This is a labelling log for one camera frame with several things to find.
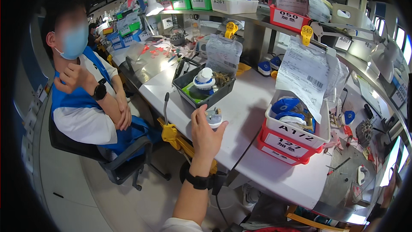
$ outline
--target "hand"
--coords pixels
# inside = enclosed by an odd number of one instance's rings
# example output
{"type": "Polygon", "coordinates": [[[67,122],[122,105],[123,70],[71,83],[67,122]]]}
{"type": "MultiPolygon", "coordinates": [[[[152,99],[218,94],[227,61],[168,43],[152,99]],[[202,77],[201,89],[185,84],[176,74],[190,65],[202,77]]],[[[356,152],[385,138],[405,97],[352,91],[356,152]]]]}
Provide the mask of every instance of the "hand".
{"type": "Polygon", "coordinates": [[[69,63],[64,71],[60,73],[60,76],[54,78],[54,86],[59,91],[67,94],[72,93],[78,87],[82,87],[87,93],[94,95],[94,89],[98,86],[98,82],[87,69],[69,63]]]}
{"type": "Polygon", "coordinates": [[[119,105],[119,110],[121,113],[121,118],[117,125],[118,129],[126,130],[131,124],[131,112],[129,105],[127,104],[126,94],[124,91],[120,90],[116,94],[116,101],[119,105]]]}
{"type": "Polygon", "coordinates": [[[194,158],[213,160],[219,152],[222,144],[223,133],[229,124],[222,122],[216,132],[210,127],[204,112],[207,105],[202,105],[192,113],[192,141],[194,147],[194,158]]]}

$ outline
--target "black smartwatch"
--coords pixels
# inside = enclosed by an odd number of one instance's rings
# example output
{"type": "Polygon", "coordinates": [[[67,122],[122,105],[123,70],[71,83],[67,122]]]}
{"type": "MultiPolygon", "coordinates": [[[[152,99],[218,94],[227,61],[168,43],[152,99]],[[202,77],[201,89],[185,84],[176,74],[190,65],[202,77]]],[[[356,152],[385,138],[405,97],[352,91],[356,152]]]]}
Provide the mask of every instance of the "black smartwatch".
{"type": "Polygon", "coordinates": [[[93,100],[100,101],[103,100],[104,96],[106,96],[107,91],[106,85],[104,85],[105,83],[106,79],[104,78],[99,81],[99,85],[94,89],[94,95],[91,96],[93,100]]]}
{"type": "Polygon", "coordinates": [[[193,185],[194,189],[205,190],[213,187],[212,176],[192,176],[189,170],[186,171],[186,180],[193,185]]]}

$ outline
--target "face mask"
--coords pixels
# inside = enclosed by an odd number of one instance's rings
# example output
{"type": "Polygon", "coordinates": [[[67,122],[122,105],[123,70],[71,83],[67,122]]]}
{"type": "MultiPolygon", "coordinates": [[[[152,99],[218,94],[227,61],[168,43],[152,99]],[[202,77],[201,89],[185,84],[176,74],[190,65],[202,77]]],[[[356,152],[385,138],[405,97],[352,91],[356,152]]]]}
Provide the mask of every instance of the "face mask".
{"type": "Polygon", "coordinates": [[[89,28],[87,24],[81,24],[75,29],[66,32],[63,36],[63,52],[56,49],[65,59],[77,59],[87,46],[87,34],[89,28]]]}

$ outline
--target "yellow number tag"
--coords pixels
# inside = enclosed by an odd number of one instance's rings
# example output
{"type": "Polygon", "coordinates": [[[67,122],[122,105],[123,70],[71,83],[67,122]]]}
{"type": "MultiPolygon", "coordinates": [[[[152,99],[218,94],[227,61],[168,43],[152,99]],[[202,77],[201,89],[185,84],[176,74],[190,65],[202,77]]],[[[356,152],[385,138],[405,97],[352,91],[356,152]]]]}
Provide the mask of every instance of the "yellow number tag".
{"type": "Polygon", "coordinates": [[[237,25],[235,25],[233,22],[229,22],[226,25],[226,33],[224,33],[224,36],[228,39],[230,39],[232,37],[232,35],[234,35],[235,32],[237,32],[237,25]]]}
{"type": "Polygon", "coordinates": [[[302,36],[302,43],[305,46],[309,46],[310,39],[313,35],[313,30],[310,26],[303,26],[302,30],[300,31],[300,35],[302,36]]]}

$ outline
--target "barcode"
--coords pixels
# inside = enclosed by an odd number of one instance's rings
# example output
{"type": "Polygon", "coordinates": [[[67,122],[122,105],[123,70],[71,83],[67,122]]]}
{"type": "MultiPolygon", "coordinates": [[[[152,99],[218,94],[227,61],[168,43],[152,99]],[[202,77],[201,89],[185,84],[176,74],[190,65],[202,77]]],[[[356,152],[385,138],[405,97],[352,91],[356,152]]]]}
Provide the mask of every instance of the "barcode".
{"type": "Polygon", "coordinates": [[[237,68],[237,65],[235,65],[235,64],[232,64],[232,63],[227,62],[227,61],[223,61],[223,62],[224,62],[225,65],[228,65],[229,67],[237,68]]]}
{"type": "Polygon", "coordinates": [[[312,76],[308,75],[307,80],[309,82],[311,82],[312,84],[316,85],[317,87],[321,88],[323,87],[323,84],[321,82],[319,82],[318,80],[316,80],[315,78],[313,78],[312,76]]]}

